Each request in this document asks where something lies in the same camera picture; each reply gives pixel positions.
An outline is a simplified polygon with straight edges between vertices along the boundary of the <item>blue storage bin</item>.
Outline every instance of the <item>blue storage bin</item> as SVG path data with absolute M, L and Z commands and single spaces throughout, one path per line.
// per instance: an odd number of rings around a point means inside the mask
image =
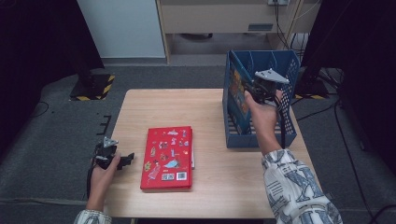
M 251 120 L 249 121 L 251 128 L 248 133 L 240 134 L 234 126 L 234 122 L 228 112 L 229 106 L 232 105 L 231 100 L 233 100 L 229 94 L 231 75 L 230 57 L 235 56 L 239 63 L 237 66 L 242 66 L 242 69 L 245 69 L 251 77 L 254 77 L 254 73 L 257 71 L 272 68 L 281 76 L 287 78 L 290 81 L 290 84 L 279 84 L 279 88 L 283 91 L 281 104 L 285 108 L 283 111 L 286 126 L 285 143 L 286 147 L 289 147 L 297 135 L 290 118 L 290 101 L 294 94 L 294 88 L 300 69 L 300 61 L 298 57 L 293 50 L 238 50 L 229 51 L 227 53 L 222 104 L 226 144 L 229 148 L 259 146 L 254 127 L 251 124 Z M 279 123 L 276 124 L 275 132 L 276 139 L 280 144 L 281 131 Z

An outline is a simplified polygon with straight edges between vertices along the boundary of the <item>finger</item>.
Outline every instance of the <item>finger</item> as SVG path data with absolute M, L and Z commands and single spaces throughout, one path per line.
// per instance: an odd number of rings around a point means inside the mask
M 283 91 L 276 90 L 276 98 L 279 99 L 279 102 L 282 100 Z
M 121 159 L 121 154 L 116 153 L 110 165 L 108 165 L 107 170 L 110 169 L 111 171 L 115 172 L 117 170 L 117 165 L 120 163 L 120 159 Z
M 245 91 L 244 94 L 245 94 L 245 102 L 247 103 L 248 107 L 251 108 L 252 103 L 254 102 L 253 97 L 248 91 Z

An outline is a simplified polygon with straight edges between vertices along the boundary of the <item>wooden table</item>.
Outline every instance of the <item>wooden table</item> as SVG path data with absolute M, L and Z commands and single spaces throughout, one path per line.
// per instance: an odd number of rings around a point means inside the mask
M 130 90 L 112 135 L 122 155 L 134 161 L 117 171 L 106 197 L 112 217 L 271 218 L 258 148 L 226 147 L 222 89 Z M 290 146 L 313 172 L 303 137 Z M 190 125 L 195 170 L 189 191 L 146 193 L 140 189 L 147 131 L 151 127 Z

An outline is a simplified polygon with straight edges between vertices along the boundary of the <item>sticker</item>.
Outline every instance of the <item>sticker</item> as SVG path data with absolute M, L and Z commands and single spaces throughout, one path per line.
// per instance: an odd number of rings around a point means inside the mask
M 159 149 L 165 149 L 168 147 L 168 142 L 160 142 L 160 144 L 158 145 Z
M 175 179 L 175 174 L 163 174 L 161 177 L 161 180 L 174 180 Z
M 176 180 L 187 180 L 187 172 L 177 173 Z
M 177 168 L 179 166 L 179 163 L 177 160 L 172 160 L 169 161 L 164 167 L 166 168 Z
M 160 159 L 162 161 L 166 161 L 166 160 L 168 160 L 168 158 L 169 158 L 168 156 L 166 156 L 165 154 L 161 153 Z
M 149 169 L 150 169 L 150 167 L 151 167 L 151 162 L 146 162 L 145 163 L 145 171 L 147 172 L 147 171 L 149 171 Z
M 148 174 L 148 178 L 150 179 L 155 179 L 157 177 L 157 174 L 160 172 L 160 165 L 158 164 L 158 162 L 155 163 L 156 166 L 154 167 L 154 169 L 152 169 L 152 171 Z
M 150 157 L 155 157 L 155 147 L 151 148 L 149 155 L 150 155 Z
M 169 132 L 168 134 L 170 134 L 170 135 L 178 135 L 178 132 L 176 132 L 175 129 L 174 129 L 173 131 Z

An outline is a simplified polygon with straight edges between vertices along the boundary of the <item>person's left hand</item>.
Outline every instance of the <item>person's left hand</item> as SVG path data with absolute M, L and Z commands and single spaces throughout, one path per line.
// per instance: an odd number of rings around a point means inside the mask
M 87 210 L 103 212 L 105 208 L 105 197 L 113 176 L 120 163 L 120 154 L 117 153 L 106 170 L 96 165 L 92 171 L 90 198 L 87 202 Z

